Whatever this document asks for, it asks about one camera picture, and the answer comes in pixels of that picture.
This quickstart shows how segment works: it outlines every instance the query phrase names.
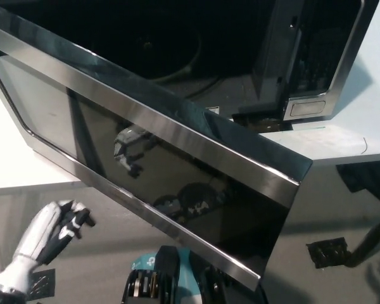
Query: floor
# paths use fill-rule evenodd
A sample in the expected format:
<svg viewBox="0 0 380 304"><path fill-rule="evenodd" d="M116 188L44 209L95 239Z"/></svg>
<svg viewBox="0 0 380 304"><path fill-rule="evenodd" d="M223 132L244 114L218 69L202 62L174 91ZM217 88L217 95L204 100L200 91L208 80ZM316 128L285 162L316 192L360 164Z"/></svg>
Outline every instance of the floor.
<svg viewBox="0 0 380 304"><path fill-rule="evenodd" d="M0 263L11 260L31 215L53 199L76 198L98 225L83 230L50 267L56 296L43 304L120 303L133 260L174 242L94 189L0 197ZM380 219L380 202L366 191L351 194L334 167L307 176L270 258L263 285L270 304L380 304L380 248L354 269L315 269L306 244L345 237L350 250Z"/></svg>

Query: black panel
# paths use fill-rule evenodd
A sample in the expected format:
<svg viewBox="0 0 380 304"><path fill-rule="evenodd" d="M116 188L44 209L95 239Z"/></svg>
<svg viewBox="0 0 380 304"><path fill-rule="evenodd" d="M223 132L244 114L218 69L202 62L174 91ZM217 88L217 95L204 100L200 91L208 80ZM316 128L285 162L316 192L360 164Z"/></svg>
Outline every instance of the black panel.
<svg viewBox="0 0 380 304"><path fill-rule="evenodd" d="M262 273L287 208L9 56L0 82L34 134Z"/></svg>

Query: robot finger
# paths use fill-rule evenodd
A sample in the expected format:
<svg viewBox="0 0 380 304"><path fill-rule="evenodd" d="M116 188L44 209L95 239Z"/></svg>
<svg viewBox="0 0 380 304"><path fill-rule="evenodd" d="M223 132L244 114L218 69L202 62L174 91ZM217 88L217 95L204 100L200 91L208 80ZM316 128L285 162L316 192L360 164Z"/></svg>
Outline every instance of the robot finger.
<svg viewBox="0 0 380 304"><path fill-rule="evenodd" d="M83 214L85 215L82 217L84 221L82 224L86 224L90 227L94 227L96 225L96 221L93 219L93 217L90 214L90 210L81 202L78 202L73 204L72 211L76 213L76 217L80 218Z"/></svg>

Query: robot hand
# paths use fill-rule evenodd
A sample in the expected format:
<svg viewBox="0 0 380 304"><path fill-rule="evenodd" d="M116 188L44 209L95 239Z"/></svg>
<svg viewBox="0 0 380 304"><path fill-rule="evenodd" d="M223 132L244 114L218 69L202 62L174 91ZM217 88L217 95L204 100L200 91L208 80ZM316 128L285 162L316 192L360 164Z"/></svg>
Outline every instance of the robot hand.
<svg viewBox="0 0 380 304"><path fill-rule="evenodd" d="M83 224L93 227L96 223L82 203L53 201L46 205L24 232L12 262L0 273L1 299L5 295L13 299L9 303L23 303L34 269L51 263L74 236L80 239Z"/></svg>

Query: stainless steel trim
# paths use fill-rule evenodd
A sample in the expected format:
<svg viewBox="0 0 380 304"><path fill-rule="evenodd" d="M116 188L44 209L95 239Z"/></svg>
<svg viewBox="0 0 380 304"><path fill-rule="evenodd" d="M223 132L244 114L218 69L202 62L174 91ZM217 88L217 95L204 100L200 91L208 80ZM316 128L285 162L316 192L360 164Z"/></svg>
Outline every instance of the stainless steel trim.
<svg viewBox="0 0 380 304"><path fill-rule="evenodd" d="M78 177L85 184L96 188L109 198L128 208L130 211L134 212L151 225L166 233L171 238L186 244L186 246L192 248L192 250L197 254L203 257L210 257L209 261L211 261L214 266L222 269L222 271L228 273L246 287L250 289L255 289L257 287L260 280L259 274L256 274L254 271L245 267L241 262L183 228L173 220L166 217L164 214L160 213L158 210L140 201L128 191L117 187L107 179L83 166L71 156L62 152L56 146L53 146L50 142L46 142L45 140L35 136L31 133L31 131L28 131L26 126L21 123L20 117L16 114L14 111L15 109L13 109L11 104L8 102L2 89L3 88L0 85L0 98L4 106L11 115L11 118L16 124L18 130L21 132L24 140L34 151L44 155L56 165Z"/></svg>
<svg viewBox="0 0 380 304"><path fill-rule="evenodd" d="M336 68L336 72L334 77L332 78L331 85L328 90L322 94L318 94L315 96L305 96L303 98L289 98L286 110L284 112L284 120L295 120L301 118L313 118L313 117L326 117L330 116L333 113L333 109L338 102L339 96L343 90L343 86L345 85L345 81L348 78L350 70L352 68L353 62L357 56L359 47L363 38L365 37L367 27L372 19L372 14L370 16L366 16L368 18L364 18L364 9L369 0L360 0L361 5L356 17L355 23L353 24L351 33L349 35L348 41L346 42L346 46L343 50L341 59L338 63L338 67ZM313 101L325 101L325 107L320 113L313 113L307 115L300 116L291 116L291 111L294 105L311 103Z"/></svg>
<svg viewBox="0 0 380 304"><path fill-rule="evenodd" d="M166 142L214 168L219 168L223 173L274 201L286 207L291 206L300 185L300 180L293 180L264 163L247 158L217 141L191 130L189 127L168 118L149 106L145 106L50 55L29 46L1 29L0 51L54 81L71 88L113 113L130 120L134 124L146 130L152 130L152 133Z"/></svg>

